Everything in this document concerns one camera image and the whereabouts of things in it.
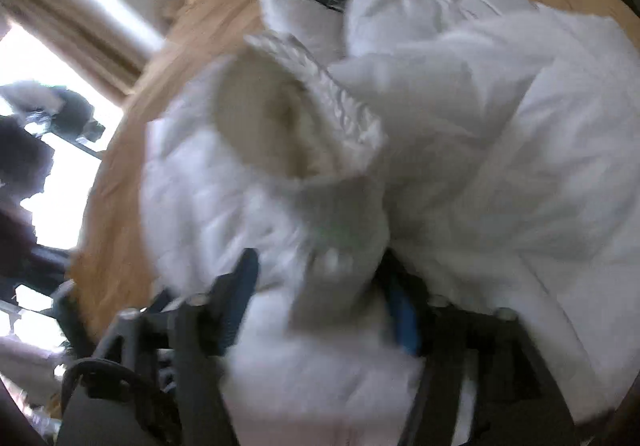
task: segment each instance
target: beige curtain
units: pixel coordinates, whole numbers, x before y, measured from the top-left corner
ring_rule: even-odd
[[[67,0],[0,0],[5,14],[63,58],[107,99],[122,105],[145,62],[106,36]]]

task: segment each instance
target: cable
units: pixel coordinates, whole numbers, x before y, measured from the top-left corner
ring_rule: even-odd
[[[169,416],[175,419],[174,422],[179,422],[174,400],[168,394],[165,394],[162,390],[153,386],[150,382],[146,381],[146,379],[142,378],[142,376],[129,370],[125,366],[102,358],[84,358],[78,360],[65,372],[60,394],[60,408],[63,415],[80,378],[92,374],[106,376],[113,382],[126,382],[133,392],[143,393],[160,406],[163,411],[168,412]]]

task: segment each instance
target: bright daylight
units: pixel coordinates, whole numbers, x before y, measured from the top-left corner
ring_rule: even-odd
[[[0,85],[20,80],[36,80],[44,85],[65,85],[84,96],[95,107],[94,117],[105,131],[94,145],[104,150],[122,117],[122,110],[101,96],[65,62],[20,26],[0,40]],[[0,115],[11,107],[0,97]],[[38,243],[52,248],[73,248],[78,243],[82,213],[100,161],[82,152],[55,134],[42,140],[56,152],[44,193],[37,193],[21,204],[33,213]]]

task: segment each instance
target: screw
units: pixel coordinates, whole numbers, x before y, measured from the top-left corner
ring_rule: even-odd
[[[118,315],[124,320],[135,320],[138,317],[140,311],[138,309],[134,309],[130,307],[129,309],[123,309],[118,313]]]
[[[443,309],[444,307],[448,307],[449,305],[450,305],[449,300],[447,300],[442,295],[433,295],[429,299],[429,307]]]
[[[187,303],[192,307],[199,307],[206,305],[209,302],[209,296],[207,295],[193,295],[187,300]]]
[[[508,307],[500,307],[494,312],[494,316],[502,321],[516,321],[518,319],[518,313]]]

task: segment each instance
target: dark object on windowsill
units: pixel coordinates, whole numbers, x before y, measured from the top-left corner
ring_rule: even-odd
[[[15,304],[15,288],[25,285],[52,296],[65,282],[69,264],[66,249],[36,244],[31,227],[7,224],[0,214],[0,299]]]
[[[45,86],[26,80],[0,86],[0,96],[11,105],[23,125],[38,125],[38,137],[51,132],[100,159],[100,154],[83,142],[98,141],[104,134],[104,126],[94,119],[94,106],[82,95],[62,85]]]
[[[44,190],[54,151],[23,130],[17,118],[0,116],[0,194],[19,205]]]

